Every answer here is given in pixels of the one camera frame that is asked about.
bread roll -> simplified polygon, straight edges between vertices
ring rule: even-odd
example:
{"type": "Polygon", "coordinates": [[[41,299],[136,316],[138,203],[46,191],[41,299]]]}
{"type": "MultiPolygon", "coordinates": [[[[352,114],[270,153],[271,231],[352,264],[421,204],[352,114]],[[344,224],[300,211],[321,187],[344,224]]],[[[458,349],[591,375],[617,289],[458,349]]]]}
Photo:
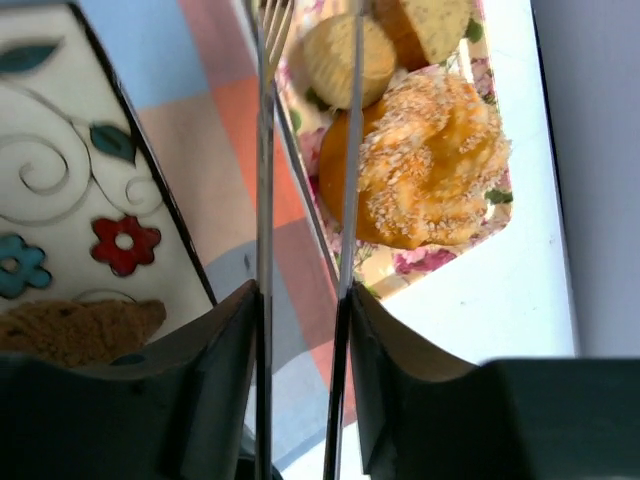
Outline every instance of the bread roll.
{"type": "MultiPolygon", "coordinates": [[[[311,86],[325,103],[348,109],[354,68],[355,17],[337,15],[322,20],[304,38],[303,53],[311,86]]],[[[377,102],[396,67],[393,44],[369,17],[364,18],[364,78],[362,102],[377,102]]]]}
{"type": "MultiPolygon", "coordinates": [[[[510,153],[497,111],[462,77],[436,72],[409,75],[363,115],[356,237],[408,250],[468,242],[510,153]]],[[[343,113],[319,158],[320,196],[340,223],[347,129],[343,113]]]]}
{"type": "Polygon", "coordinates": [[[412,72],[445,61],[469,24],[469,0],[372,0],[375,19],[412,72]]]}

floral pattern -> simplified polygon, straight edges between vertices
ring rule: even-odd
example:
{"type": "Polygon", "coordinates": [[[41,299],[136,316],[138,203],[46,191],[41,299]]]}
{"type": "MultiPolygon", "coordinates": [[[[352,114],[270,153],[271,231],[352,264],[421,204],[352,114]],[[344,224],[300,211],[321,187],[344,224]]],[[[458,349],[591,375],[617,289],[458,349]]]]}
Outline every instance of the floral pattern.
{"type": "MultiPolygon", "coordinates": [[[[443,65],[431,65],[416,73],[428,73],[433,69],[469,72],[478,93],[490,105],[497,105],[493,71],[484,32],[484,11],[481,0],[469,0],[473,12],[466,32],[468,55],[454,53],[443,65]]],[[[343,13],[348,8],[345,0],[303,0],[296,9],[290,36],[276,78],[281,100],[289,111],[291,124],[295,126],[299,160],[303,163],[307,178],[301,179],[312,193],[314,209],[322,220],[325,241],[329,251],[339,262],[342,246],[340,225],[331,217],[318,195],[318,157],[323,137],[332,121],[331,110],[310,88],[305,78],[304,66],[296,56],[296,43],[321,19],[343,13]]],[[[502,230],[511,219],[511,183],[509,172],[494,186],[487,198],[490,215],[480,231],[466,245],[441,247],[427,245],[414,251],[394,250],[380,245],[357,242],[354,259],[355,277],[361,280],[374,295],[385,298],[423,275],[437,270],[473,248],[491,235],[502,230]]]]}
{"type": "Polygon", "coordinates": [[[13,300],[27,288],[45,289],[53,277],[42,264],[46,259],[44,250],[27,245],[17,234],[0,237],[0,296],[13,300]]]}
{"type": "Polygon", "coordinates": [[[136,217],[125,215],[115,221],[99,218],[91,223],[98,243],[91,248],[91,256],[106,263],[118,277],[131,275],[138,265],[150,265],[155,260],[154,248],[162,236],[157,228],[140,225],[136,217]]]}

pastry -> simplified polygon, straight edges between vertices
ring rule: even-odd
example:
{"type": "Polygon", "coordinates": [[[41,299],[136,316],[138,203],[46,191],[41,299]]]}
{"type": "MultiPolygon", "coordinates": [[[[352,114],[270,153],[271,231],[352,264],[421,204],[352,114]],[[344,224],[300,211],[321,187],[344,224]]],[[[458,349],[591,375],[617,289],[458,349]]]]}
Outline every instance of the pastry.
{"type": "Polygon", "coordinates": [[[162,302],[24,303],[0,314],[0,351],[74,368],[111,363],[149,340],[166,318],[162,302]]]}
{"type": "MultiPolygon", "coordinates": [[[[407,76],[363,116],[356,237],[407,250],[468,242],[510,154],[495,108],[464,78],[436,71],[407,76]]],[[[347,117],[327,131],[318,163],[320,196],[338,222],[347,117]]]]}
{"type": "Polygon", "coordinates": [[[469,24],[469,0],[372,0],[372,12],[412,72],[445,61],[469,24]]]}
{"type": "MultiPolygon", "coordinates": [[[[351,105],[354,69],[355,17],[336,15],[322,20],[303,40],[303,55],[311,87],[326,104],[338,109],[351,105]]],[[[380,100],[396,67],[393,44],[371,18],[364,18],[364,74],[362,102],[380,100]]]]}

metal rod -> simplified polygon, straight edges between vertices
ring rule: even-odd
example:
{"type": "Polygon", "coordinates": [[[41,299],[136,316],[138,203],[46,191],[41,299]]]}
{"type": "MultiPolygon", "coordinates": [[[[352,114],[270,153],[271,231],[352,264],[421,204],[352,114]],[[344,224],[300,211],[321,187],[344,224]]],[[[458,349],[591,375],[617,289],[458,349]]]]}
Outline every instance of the metal rod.
{"type": "Polygon", "coordinates": [[[273,373],[273,82],[266,82],[268,59],[258,26],[260,106],[257,133],[257,277],[260,295],[256,331],[256,480],[271,480],[273,373]]]}
{"type": "Polygon", "coordinates": [[[356,243],[356,212],[358,208],[358,154],[362,143],[362,74],[363,74],[363,2],[358,1],[355,18],[355,60],[353,91],[347,144],[347,178],[344,188],[342,250],[340,256],[340,282],[338,309],[329,391],[327,440],[324,456],[324,480],[340,479],[342,450],[342,421],[351,320],[351,292],[353,287],[353,256],[356,243]]]}

blue flower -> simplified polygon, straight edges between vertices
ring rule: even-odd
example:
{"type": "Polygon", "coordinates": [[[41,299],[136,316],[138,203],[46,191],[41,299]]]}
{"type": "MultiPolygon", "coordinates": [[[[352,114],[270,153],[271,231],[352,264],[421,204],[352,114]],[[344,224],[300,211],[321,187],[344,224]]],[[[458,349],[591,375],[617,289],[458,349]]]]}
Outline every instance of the blue flower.
{"type": "Polygon", "coordinates": [[[27,245],[20,235],[0,236],[0,296],[12,300],[27,287],[47,288],[53,278],[42,267],[45,257],[41,248],[27,245]]]}

